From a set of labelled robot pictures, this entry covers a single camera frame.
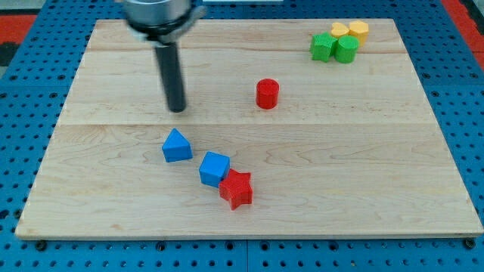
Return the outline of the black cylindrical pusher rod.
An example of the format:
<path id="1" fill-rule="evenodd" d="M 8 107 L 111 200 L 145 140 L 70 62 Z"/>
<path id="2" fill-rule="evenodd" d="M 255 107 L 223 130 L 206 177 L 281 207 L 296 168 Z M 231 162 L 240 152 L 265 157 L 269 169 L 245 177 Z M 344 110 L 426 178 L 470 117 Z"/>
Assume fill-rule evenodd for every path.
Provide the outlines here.
<path id="1" fill-rule="evenodd" d="M 173 113 L 183 112 L 186 109 L 187 102 L 181 62 L 178 55 L 178 44 L 175 42 L 156 47 L 155 53 L 167 106 Z"/>

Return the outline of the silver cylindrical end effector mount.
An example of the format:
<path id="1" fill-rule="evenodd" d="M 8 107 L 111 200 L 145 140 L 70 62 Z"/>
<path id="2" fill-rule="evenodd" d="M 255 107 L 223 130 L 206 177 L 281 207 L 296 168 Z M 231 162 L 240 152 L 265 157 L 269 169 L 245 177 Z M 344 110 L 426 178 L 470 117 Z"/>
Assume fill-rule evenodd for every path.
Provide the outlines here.
<path id="1" fill-rule="evenodd" d="M 177 42 L 206 15 L 205 6 L 189 0 L 125 0 L 123 11 L 134 37 L 160 45 Z"/>

